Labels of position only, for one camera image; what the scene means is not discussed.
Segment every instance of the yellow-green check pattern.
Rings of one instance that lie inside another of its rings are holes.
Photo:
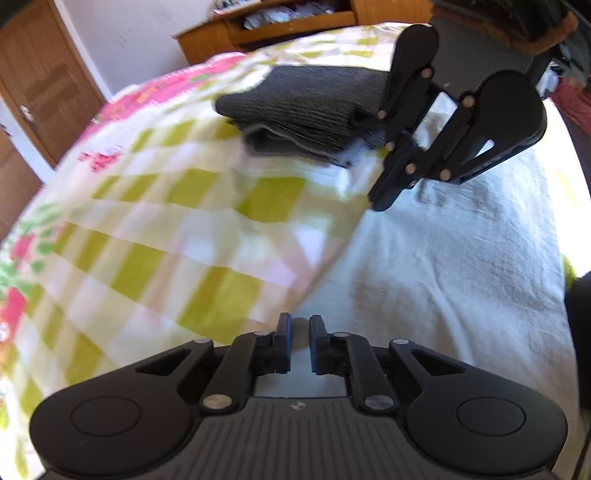
[[[125,154],[105,171],[82,171],[76,155],[108,137],[63,160],[37,199],[64,205],[60,233],[4,368],[0,438],[11,472],[38,473],[26,424],[47,395],[195,336],[229,343],[295,306],[361,218],[379,153],[353,172],[252,158],[212,100],[253,87],[277,63],[387,70],[402,29],[356,27],[263,48],[122,122]]]

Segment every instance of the wooden door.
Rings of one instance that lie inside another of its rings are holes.
[[[41,180],[0,129],[0,242],[41,187]]]
[[[50,2],[34,0],[0,30],[0,92],[55,165],[104,100]]]

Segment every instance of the gray towel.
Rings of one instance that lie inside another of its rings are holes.
[[[215,108],[258,155],[302,155],[349,167],[384,144],[377,119],[387,72],[359,67],[278,66],[256,88]]]

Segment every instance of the wooden shelf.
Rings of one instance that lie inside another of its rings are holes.
[[[232,30],[230,37],[236,45],[245,45],[261,40],[268,40],[269,38],[332,30],[333,28],[350,27],[356,24],[357,19],[353,12],[335,12],[333,14],[316,15],[315,17],[298,18],[285,23],[264,25],[254,30]]]

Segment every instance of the ribbed grip surface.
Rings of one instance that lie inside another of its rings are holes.
[[[209,417],[169,462],[137,480],[452,480],[421,456],[391,419],[358,413],[347,398],[251,398]],[[556,480],[539,472],[531,480]],[[64,480],[47,473],[44,480]]]

